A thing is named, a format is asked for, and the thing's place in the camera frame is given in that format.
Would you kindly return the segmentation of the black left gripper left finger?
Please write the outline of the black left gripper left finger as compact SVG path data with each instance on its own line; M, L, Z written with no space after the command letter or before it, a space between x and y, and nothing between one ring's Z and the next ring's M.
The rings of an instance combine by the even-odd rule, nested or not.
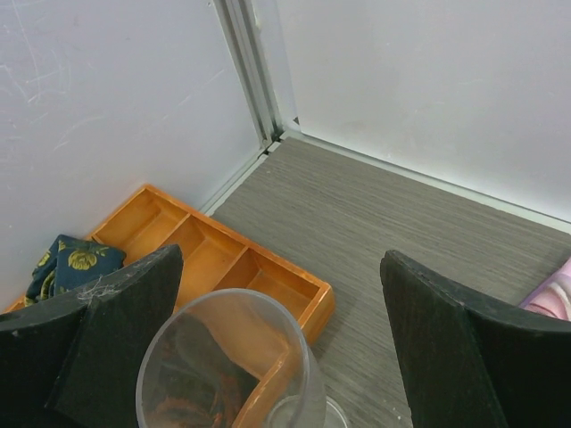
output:
M170 244L1 316L3 427L135 427L139 367L183 269Z

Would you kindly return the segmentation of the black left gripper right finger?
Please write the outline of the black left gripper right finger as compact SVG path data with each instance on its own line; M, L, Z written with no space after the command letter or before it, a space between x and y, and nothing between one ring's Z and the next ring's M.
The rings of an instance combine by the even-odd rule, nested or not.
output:
M383 295L417 427L567 427L570 321L508 304L399 251Z

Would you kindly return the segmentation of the clear tall wine glass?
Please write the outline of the clear tall wine glass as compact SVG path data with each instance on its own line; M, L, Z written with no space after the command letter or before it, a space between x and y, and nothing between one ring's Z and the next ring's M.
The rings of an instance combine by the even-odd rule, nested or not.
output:
M141 427L347 427L302 329L246 289L205 294L152 339L136 390Z

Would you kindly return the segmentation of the wooden compartment tray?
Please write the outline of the wooden compartment tray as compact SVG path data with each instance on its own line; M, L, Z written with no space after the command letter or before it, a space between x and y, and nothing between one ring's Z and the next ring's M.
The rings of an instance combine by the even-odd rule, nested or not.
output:
M329 284L151 185L81 240L124 251L122 268L163 246L178 245L183 269L170 317L210 292L261 292L289 311L310 346L335 308Z

